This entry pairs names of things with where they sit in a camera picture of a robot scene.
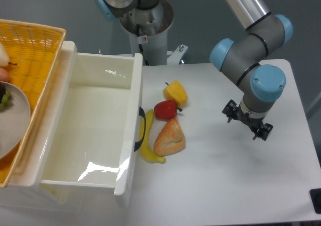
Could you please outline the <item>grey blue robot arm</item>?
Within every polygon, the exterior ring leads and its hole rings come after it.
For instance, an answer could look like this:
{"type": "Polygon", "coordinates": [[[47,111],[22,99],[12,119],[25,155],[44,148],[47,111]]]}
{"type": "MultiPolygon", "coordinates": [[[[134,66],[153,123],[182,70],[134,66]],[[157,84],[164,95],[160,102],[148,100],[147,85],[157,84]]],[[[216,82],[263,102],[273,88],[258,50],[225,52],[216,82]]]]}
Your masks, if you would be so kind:
{"type": "MultiPolygon", "coordinates": [[[[108,21],[120,21],[127,31],[133,53],[144,65],[166,65],[167,31],[174,20],[165,0],[94,0],[108,21]]],[[[240,103],[230,101],[223,109],[228,120],[247,125],[256,138],[266,140],[272,125],[264,124],[286,85],[285,74],[261,60],[284,45],[293,34],[291,21],[273,15],[262,0],[226,0],[246,31],[238,42],[223,39],[210,53],[210,62],[243,93],[240,103]]]]}

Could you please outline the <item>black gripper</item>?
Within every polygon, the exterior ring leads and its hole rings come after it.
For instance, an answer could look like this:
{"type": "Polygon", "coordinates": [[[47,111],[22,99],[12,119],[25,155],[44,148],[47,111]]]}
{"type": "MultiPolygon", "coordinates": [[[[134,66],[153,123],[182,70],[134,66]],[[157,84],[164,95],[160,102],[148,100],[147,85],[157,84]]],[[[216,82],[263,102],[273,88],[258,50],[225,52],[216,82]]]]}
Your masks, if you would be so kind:
{"type": "Polygon", "coordinates": [[[228,118],[227,123],[230,123],[232,120],[237,120],[247,125],[254,133],[252,140],[260,138],[266,141],[273,129],[273,125],[268,123],[263,124],[262,122],[266,117],[266,112],[252,111],[243,102],[237,106],[234,100],[229,100],[223,108],[222,113],[228,118]]]}

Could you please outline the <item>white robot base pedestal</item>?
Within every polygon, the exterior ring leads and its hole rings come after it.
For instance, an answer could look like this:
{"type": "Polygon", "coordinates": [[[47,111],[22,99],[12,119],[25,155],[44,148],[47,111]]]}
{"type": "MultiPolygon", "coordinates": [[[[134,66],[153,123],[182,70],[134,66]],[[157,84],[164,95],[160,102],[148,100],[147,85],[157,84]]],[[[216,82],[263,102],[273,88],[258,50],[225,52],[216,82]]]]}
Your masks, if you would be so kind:
{"type": "Polygon", "coordinates": [[[134,8],[120,23],[127,32],[132,54],[140,53],[144,66],[179,65],[188,50],[184,44],[168,51],[168,31],[174,21],[174,11],[166,0],[159,0],[150,10],[134,8]]]}

